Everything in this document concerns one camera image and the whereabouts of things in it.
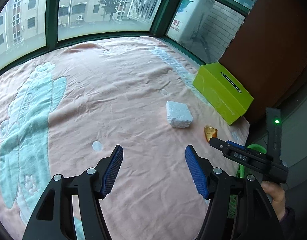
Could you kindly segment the person's right hand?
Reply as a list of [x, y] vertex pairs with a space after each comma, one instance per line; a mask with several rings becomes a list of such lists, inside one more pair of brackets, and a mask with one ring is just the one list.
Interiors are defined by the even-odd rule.
[[286, 212], [286, 198], [284, 189], [281, 187], [281, 185], [270, 181], [263, 181], [261, 183], [261, 187], [264, 192], [272, 198], [272, 207], [278, 220], [281, 221]]

